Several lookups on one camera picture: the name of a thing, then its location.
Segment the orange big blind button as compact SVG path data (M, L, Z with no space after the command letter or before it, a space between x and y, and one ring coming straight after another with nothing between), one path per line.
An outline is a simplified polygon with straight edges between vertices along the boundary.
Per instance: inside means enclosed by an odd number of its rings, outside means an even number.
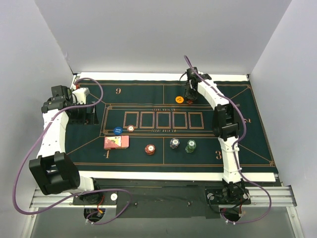
M184 102L184 98L182 96L176 96L175 101L178 104L182 104Z

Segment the blue small blind button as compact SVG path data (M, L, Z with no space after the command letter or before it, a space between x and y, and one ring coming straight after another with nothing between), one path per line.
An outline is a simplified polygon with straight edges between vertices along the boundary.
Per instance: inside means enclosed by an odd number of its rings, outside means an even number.
M113 129L113 133L114 133L115 135L121 135L121 134L123 133L123 128L117 126L117 127L115 127L115 128Z

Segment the single red poker chip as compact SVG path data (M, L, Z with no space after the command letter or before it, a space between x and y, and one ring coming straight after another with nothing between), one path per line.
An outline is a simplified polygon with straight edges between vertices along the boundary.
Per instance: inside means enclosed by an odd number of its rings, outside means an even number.
M127 127L127 131L128 132L133 132L135 130L135 127L133 126L133 125L129 125L128 127Z

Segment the blue poker chip stack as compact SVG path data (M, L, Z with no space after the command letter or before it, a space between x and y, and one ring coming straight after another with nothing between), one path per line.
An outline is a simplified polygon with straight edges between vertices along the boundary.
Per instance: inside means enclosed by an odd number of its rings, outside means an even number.
M179 141L178 138L172 138L172 139L170 140L170 147L171 147L172 149L176 149L176 148L179 146L179 144L180 144L180 141Z

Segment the red poker chip stack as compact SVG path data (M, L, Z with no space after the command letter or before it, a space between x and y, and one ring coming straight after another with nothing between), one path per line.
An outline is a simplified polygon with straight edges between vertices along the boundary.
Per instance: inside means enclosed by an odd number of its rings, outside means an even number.
M146 147L145 147L145 152L147 155L153 155L155 153L155 146L152 145L152 144L148 144Z

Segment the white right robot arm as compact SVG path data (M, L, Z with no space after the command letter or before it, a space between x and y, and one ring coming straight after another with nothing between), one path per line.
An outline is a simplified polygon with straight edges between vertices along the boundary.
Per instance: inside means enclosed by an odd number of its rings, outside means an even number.
M221 197L227 203L238 200L248 200L249 193L245 188L244 178L238 158L239 131L246 133L246 125L238 107L225 97L208 74L198 73L196 67L189 68L184 73L187 76L185 84L185 100L187 104L194 103L201 95L213 109L212 130L218 138L223 160L223 189Z

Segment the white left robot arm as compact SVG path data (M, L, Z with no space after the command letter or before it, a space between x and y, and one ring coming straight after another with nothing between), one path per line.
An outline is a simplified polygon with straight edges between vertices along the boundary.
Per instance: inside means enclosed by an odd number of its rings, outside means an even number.
M29 170L43 194L84 193L84 198L91 204L97 204L102 198L98 182L94 178L79 174L77 167L65 152L67 125L98 123L96 107L90 113L88 105L42 106L44 135L37 158L29 161Z

